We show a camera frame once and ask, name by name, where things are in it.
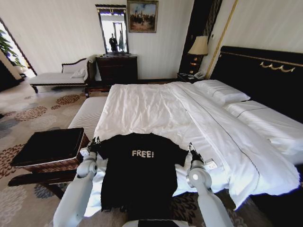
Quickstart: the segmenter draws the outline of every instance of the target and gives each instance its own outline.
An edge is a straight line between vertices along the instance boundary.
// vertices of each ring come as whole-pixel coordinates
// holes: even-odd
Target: framed painting
[[[127,1],[129,32],[157,31],[158,1]]]

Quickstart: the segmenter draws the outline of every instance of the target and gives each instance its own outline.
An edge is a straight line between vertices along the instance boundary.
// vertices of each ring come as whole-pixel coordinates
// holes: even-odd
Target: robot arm
[[[198,204],[207,227],[232,227],[233,224],[221,200],[212,192],[212,179],[204,168],[204,160],[190,143],[188,150],[193,159],[187,175],[187,182],[197,188]]]
[[[80,152],[83,162],[78,166],[74,180],[68,185],[59,203],[53,217],[54,227],[75,227],[85,214],[93,187],[92,181],[98,169],[97,154],[89,148],[83,148]]]

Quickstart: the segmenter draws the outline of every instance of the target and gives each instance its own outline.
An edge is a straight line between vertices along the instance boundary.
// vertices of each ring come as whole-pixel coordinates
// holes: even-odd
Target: wooden dresser
[[[102,83],[137,83],[137,56],[132,54],[104,54],[96,58]]]

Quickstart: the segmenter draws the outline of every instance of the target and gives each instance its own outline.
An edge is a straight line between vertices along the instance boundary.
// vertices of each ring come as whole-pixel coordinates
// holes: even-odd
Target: bedside table
[[[187,76],[187,75],[185,75],[185,73],[177,73],[177,76],[178,76],[179,81],[190,82],[192,84],[197,82],[197,81],[204,80],[204,79],[197,79],[197,78],[194,78],[194,77]]]

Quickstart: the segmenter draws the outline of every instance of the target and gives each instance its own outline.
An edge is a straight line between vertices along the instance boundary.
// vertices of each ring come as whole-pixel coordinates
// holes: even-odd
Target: bed frame
[[[303,123],[303,53],[223,46],[211,79]]]
[[[303,53],[223,46],[211,79],[217,79],[278,112],[303,123]],[[296,166],[303,173],[303,165]],[[303,183],[281,196],[251,196],[275,226],[301,220]]]

